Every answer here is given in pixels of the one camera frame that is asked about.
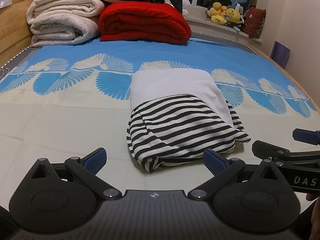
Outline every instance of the bed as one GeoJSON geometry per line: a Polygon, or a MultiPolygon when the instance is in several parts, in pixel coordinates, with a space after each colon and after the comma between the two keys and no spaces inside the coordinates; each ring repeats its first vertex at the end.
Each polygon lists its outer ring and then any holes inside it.
{"type": "MultiPolygon", "coordinates": [[[[108,154],[101,179],[126,189],[188,192],[212,177],[201,161],[147,173],[126,142],[130,83],[139,69],[197,68],[212,75],[235,108],[250,143],[226,158],[258,164],[255,140],[293,151],[317,147],[292,139],[295,128],[318,130],[319,108],[280,66],[256,48],[193,32],[186,45],[91,40],[77,46],[33,49],[25,12],[32,0],[0,10],[0,205],[36,159],[61,163],[98,147],[108,154]]],[[[308,206],[298,194],[302,210],[308,206]]]]}

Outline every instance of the striped fabric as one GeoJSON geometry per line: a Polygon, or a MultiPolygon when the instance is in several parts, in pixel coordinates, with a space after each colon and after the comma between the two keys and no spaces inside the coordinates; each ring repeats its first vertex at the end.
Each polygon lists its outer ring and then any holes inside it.
{"type": "Polygon", "coordinates": [[[155,99],[135,108],[127,129],[131,155],[147,171],[202,159],[211,148],[230,152],[250,141],[232,106],[234,127],[227,125],[204,102],[192,95],[155,99]]]}

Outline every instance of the hand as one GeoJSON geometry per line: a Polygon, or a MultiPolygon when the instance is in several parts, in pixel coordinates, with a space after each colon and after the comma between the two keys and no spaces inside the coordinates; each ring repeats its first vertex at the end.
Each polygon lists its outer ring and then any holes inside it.
{"type": "MultiPolygon", "coordinates": [[[[307,194],[306,200],[312,201],[318,198],[320,194],[307,194]]],[[[319,240],[320,239],[320,198],[316,200],[316,204],[313,208],[311,217],[311,235],[309,240],[319,240]]]]}

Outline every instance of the white cloth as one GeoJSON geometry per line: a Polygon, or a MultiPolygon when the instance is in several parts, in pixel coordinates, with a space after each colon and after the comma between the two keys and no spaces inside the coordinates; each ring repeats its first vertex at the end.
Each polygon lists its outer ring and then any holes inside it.
{"type": "Polygon", "coordinates": [[[74,14],[38,17],[30,27],[33,47],[77,45],[99,35],[98,17],[84,18],[74,14]]]}
{"type": "Polygon", "coordinates": [[[172,68],[139,70],[132,76],[131,111],[145,102],[174,95],[199,98],[223,121],[234,127],[226,100],[208,72],[172,68]]]}
{"type": "Polygon", "coordinates": [[[82,17],[100,15],[105,5],[100,0],[34,0],[26,14],[27,23],[32,24],[38,17],[53,14],[75,14],[82,17]]]}
{"type": "MultiPolygon", "coordinates": [[[[174,7],[172,5],[172,3],[170,2],[170,0],[165,0],[165,2],[167,4],[170,4],[172,7],[174,7]]],[[[182,0],[182,16],[188,16],[189,12],[188,12],[188,8],[191,6],[191,3],[189,0],[182,0]]]]}

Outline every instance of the yellow stuffed toy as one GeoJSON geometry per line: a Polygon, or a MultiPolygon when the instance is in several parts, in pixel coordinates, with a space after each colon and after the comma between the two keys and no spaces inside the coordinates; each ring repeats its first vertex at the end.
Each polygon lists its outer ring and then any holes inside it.
{"type": "Polygon", "coordinates": [[[222,6],[221,3],[215,2],[210,9],[210,16],[220,15],[223,16],[226,14],[227,6],[222,6]]]}
{"type": "Polygon", "coordinates": [[[227,11],[226,11],[226,16],[225,16],[226,20],[228,22],[232,22],[232,23],[239,23],[240,20],[241,20],[241,16],[240,16],[240,13],[238,11],[236,11],[235,9],[233,8],[229,8],[227,11]]]}
{"type": "Polygon", "coordinates": [[[224,25],[227,23],[227,20],[220,15],[213,15],[211,17],[211,21],[219,25],[224,25]]]}

